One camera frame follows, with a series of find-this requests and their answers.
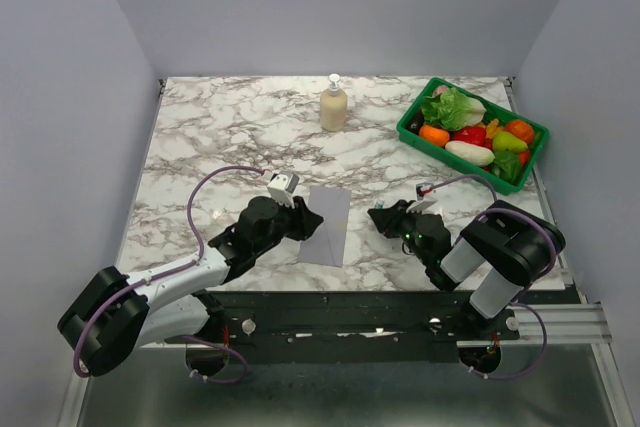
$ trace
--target gray wall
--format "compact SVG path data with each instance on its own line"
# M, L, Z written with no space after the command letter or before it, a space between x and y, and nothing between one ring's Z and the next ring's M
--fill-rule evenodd
M513 75L558 0L118 0L163 75Z
M638 0L560 0L516 96L552 128L543 177L580 285L604 305L640 421L639 73Z
M156 104L116 0L0 0L0 424L57 422L55 325L114 261Z

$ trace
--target green basket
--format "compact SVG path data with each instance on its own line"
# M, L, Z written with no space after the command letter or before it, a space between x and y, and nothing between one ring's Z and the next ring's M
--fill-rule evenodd
M528 122L529 124L531 124L531 127L533 127L533 130L536 134L537 142L536 142L535 148L531 150L531 160L529 160L526 167L521 172L520 177L518 178L517 184L510 184L509 182L496 177L495 175L487 172L486 170L481 169L476 165L473 165L470 162L467 162L464 159L461 159L457 155L454 155L451 152L449 152L448 150L443 149L442 147L438 147L437 145L432 144L431 142L423 139L419 135L416 135L413 132L410 132L408 130L411 120L420 110L423 97L430 96L433 93L433 91L436 90L436 88L439 87L440 85L455 87L460 92L463 92L469 97L473 97L474 99L478 99L480 102L482 102L482 105L484 105L484 107L487 109L487 113L484 116L485 122L489 122L495 118L498 118L500 119L501 124L506 124L507 122L513 119L522 119ZM533 169L533 166L535 165L536 161L538 160L538 157L540 156L540 152L542 152L542 148L544 147L544 145L547 143L547 140L549 139L549 129L547 129L546 127L543 127L540 124L536 124L535 122L532 122L531 120L525 117L522 117L521 115L515 114L510 110L503 109L502 107L499 107L496 104L489 102L486 99L483 99L482 97L474 95L471 92L464 90L458 87L457 85L450 84L446 80L440 79L438 77L434 77L433 79L431 79L427 84L427 86L423 89L423 91L420 92L420 95L418 96L418 98L414 100L413 104L411 104L411 107L409 108L407 113L404 114L402 119L400 119L400 122L398 122L397 129L398 129L398 132L400 133L400 140L405 144L409 144L410 146L415 147L421 152L424 152L425 154L428 154L431 157L434 157L439 161L444 162L449 167L452 167L460 172L463 172L465 174L481 175L482 177L487 179L489 182L491 182L498 192L504 195L508 195L512 192L518 192L522 190L525 182L527 181L527 178L529 177L529 174L531 173L531 170Z

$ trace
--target gray paper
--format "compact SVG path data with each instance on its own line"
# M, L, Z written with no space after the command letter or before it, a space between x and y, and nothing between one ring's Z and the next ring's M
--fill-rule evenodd
M347 240L351 191L331 187L311 187L309 209L324 217L311 238L300 245L300 262L342 267Z

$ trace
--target marble countertop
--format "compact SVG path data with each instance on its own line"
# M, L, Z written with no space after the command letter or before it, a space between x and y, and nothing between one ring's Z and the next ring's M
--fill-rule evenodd
M509 108L496 78L447 78ZM144 269L194 252L186 221L187 199L198 181L225 165L292 170L309 187L352 191L344 266L298 263L299 243L285 239L256 266L221 290L436 290L424 267L401 251L399 240L383 238L366 211L376 199L391 205L415 199L419 181L441 182L460 175L402 143L396 123L429 77L343 78L349 115L342 131L323 131L318 99L326 77L170 78L158 112L149 152L131 212L118 267ZM248 201L266 195L264 182L248 173L225 172L203 187L194 221L205 240L234 223ZM487 188L462 181L430 194L430 210L443 216L455 238L492 201ZM542 216L534 183L508 196L512 204ZM475 289L489 270L481 266L460 288ZM556 267L533 287L562 289Z

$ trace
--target beige bottle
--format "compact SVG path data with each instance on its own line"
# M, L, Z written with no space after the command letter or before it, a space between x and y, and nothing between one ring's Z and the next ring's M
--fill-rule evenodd
M340 88L340 76L331 74L329 88L320 95L320 125L325 130L340 130L347 120L347 94Z

